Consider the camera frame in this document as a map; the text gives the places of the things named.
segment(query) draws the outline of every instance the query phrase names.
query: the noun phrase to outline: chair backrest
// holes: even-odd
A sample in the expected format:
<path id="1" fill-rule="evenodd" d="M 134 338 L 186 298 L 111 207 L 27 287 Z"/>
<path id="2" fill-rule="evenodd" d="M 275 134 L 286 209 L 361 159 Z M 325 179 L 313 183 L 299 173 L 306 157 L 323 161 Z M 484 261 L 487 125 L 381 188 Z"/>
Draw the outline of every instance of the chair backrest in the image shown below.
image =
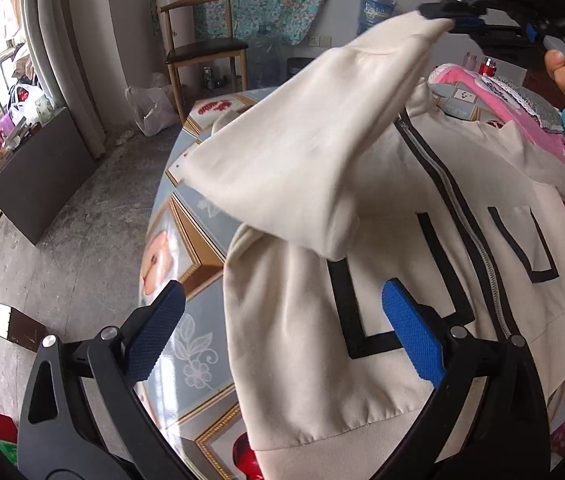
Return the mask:
<path id="1" fill-rule="evenodd" d="M 171 9 L 179 9 L 180 7 L 191 7 L 194 5 L 200 4 L 208 4 L 209 2 L 219 2 L 221 0 L 176 0 L 175 2 L 171 2 L 166 6 L 160 7 L 160 12 L 166 12 L 166 31 L 167 31 L 167 43 L 169 45 L 169 50 L 174 49 L 174 37 L 173 37 L 173 30 L 171 28 L 171 20 L 169 18 L 169 11 Z M 233 38 L 234 37 L 234 23 L 231 17 L 231 1 L 232 0 L 225 0 L 225 24 L 227 26 L 227 37 Z"/>

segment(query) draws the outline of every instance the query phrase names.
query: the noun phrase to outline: metal bolt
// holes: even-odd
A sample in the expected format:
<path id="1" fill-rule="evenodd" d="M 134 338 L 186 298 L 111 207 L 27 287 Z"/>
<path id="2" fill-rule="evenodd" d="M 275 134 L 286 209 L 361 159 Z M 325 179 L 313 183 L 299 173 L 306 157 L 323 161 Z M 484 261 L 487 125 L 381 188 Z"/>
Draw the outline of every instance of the metal bolt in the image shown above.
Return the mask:
<path id="1" fill-rule="evenodd" d="M 518 348 L 525 346 L 525 338 L 521 335 L 512 335 L 512 343 Z"/>
<path id="2" fill-rule="evenodd" d="M 42 340 L 42 346 L 45 348 L 49 348 L 50 346 L 54 346 L 56 344 L 56 336 L 53 334 L 46 335 Z"/>
<path id="3" fill-rule="evenodd" d="M 117 335 L 118 335 L 118 329 L 115 326 L 106 326 L 105 328 L 102 329 L 102 332 L 100 333 L 100 337 L 105 341 L 109 339 L 113 339 Z"/>
<path id="4" fill-rule="evenodd" d="M 464 326 L 452 326 L 450 328 L 450 332 L 455 339 L 464 339 L 467 337 L 467 329 Z"/>

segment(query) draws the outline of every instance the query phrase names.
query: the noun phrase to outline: chair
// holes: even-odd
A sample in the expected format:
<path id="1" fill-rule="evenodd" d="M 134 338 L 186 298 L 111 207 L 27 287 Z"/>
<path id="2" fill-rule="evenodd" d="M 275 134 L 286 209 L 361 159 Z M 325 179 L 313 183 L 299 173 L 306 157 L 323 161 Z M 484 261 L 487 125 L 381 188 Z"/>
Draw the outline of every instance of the chair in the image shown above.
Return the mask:
<path id="1" fill-rule="evenodd" d="M 166 34 L 169 53 L 166 55 L 165 63 L 169 69 L 169 77 L 174 86 L 174 96 L 176 97 L 176 106 L 178 107 L 178 115 L 182 124 L 186 121 L 187 113 L 184 108 L 184 99 L 182 98 L 182 88 L 180 84 L 180 76 L 178 68 L 195 63 L 202 63 L 213 59 L 222 59 L 229 57 L 229 66 L 231 70 L 231 89 L 236 91 L 236 56 L 240 56 L 240 70 L 242 72 L 242 89 L 247 90 L 247 74 L 246 74 L 246 49 L 245 41 L 234 39 L 234 25 L 231 17 L 231 1 L 225 0 L 225 22 L 227 25 L 227 38 L 213 38 L 212 40 L 196 41 L 178 48 L 174 47 L 173 30 L 169 11 L 178 9 L 179 7 L 190 7 L 209 2 L 217 2 L 221 0 L 176 0 L 166 6 L 160 7 L 160 12 L 166 12 Z"/>

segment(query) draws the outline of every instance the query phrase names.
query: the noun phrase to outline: white jacket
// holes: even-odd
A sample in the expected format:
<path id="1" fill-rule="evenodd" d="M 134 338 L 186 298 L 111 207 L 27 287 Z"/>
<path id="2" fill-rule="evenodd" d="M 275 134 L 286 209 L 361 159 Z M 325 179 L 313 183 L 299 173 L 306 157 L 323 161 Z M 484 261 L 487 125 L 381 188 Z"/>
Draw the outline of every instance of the white jacket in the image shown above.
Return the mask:
<path id="1" fill-rule="evenodd" d="M 415 420 L 432 386 L 383 313 L 391 278 L 477 337 L 521 333 L 546 397 L 565 378 L 565 166 L 435 107 L 418 80 L 451 25 L 411 12 L 326 51 L 183 165 L 243 222 L 229 358 L 267 480 L 368 479 Z"/>

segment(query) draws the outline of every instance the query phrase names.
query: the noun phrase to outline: chair leg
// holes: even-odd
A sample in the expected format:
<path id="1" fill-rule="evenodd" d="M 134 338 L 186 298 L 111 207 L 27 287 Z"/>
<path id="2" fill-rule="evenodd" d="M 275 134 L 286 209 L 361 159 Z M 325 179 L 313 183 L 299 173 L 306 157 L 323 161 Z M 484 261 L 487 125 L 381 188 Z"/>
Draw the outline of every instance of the chair leg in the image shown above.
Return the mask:
<path id="1" fill-rule="evenodd" d="M 236 58 L 229 58 L 229 69 L 231 70 L 231 91 L 236 91 Z"/>
<path id="2" fill-rule="evenodd" d="M 176 98 L 176 107 L 178 108 L 178 116 L 180 123 L 184 124 L 187 120 L 187 112 L 184 110 L 184 99 L 182 98 L 182 87 L 180 85 L 180 76 L 178 75 L 178 68 L 174 65 L 167 65 L 169 69 L 169 77 L 171 84 L 174 87 L 174 97 Z"/>
<path id="3" fill-rule="evenodd" d="M 249 90 L 248 77 L 246 73 L 246 49 L 240 51 L 240 73 L 242 74 L 242 91 Z"/>

